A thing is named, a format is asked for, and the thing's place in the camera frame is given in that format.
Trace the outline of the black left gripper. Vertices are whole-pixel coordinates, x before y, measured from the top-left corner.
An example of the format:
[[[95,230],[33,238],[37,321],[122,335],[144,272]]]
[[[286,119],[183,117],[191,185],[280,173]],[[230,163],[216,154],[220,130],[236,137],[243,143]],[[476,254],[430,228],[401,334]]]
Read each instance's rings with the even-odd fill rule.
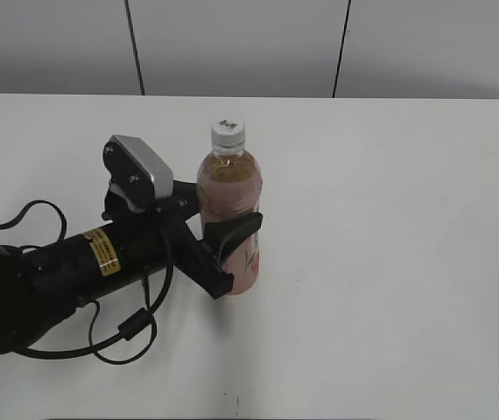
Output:
[[[173,194],[158,199],[144,213],[132,213],[115,194],[106,193],[102,218],[122,261],[152,274],[167,265],[179,269],[212,298],[229,294],[234,276],[223,265],[262,226],[263,215],[247,213],[231,220],[208,222],[198,241],[187,221],[199,213],[197,184],[173,181]]]

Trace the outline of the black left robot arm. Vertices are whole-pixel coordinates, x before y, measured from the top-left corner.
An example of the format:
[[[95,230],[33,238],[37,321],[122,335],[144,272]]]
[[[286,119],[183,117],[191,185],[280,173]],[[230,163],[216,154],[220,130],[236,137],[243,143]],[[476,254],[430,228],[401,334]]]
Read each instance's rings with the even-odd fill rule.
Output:
[[[129,316],[112,337],[66,351],[39,351],[36,342],[77,309],[153,273],[182,271],[212,298],[233,289],[224,263],[261,227],[259,212],[213,222],[197,238],[188,221],[200,211],[197,187],[175,182],[170,197],[132,212],[112,192],[105,198],[102,226],[75,236],[60,233],[43,247],[0,244],[0,355],[16,353],[41,360],[96,354],[143,330],[155,332],[155,314],[170,288],[164,282],[155,299]]]

